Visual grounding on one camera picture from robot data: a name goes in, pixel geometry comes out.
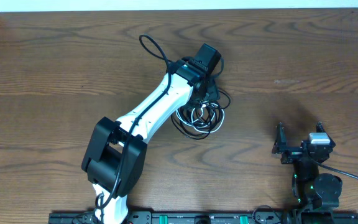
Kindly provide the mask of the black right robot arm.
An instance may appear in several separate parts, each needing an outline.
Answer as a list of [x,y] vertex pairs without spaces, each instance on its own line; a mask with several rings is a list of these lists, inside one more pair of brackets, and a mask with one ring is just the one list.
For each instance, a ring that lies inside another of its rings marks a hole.
[[342,180],[329,173],[320,173],[319,165],[329,159],[335,146],[321,123],[299,146],[289,146],[283,124],[277,125],[272,153],[280,154],[282,164],[292,165],[292,191],[299,206],[282,215],[283,223],[334,223],[333,209],[339,206]]

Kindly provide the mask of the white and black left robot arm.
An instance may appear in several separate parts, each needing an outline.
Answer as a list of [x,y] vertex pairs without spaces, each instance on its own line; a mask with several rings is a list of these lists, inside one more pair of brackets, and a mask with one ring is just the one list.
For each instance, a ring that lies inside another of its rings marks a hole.
[[142,174],[148,142],[213,70],[200,62],[171,63],[159,86],[136,108],[116,121],[98,121],[81,164],[96,192],[95,223],[124,221],[127,195]]

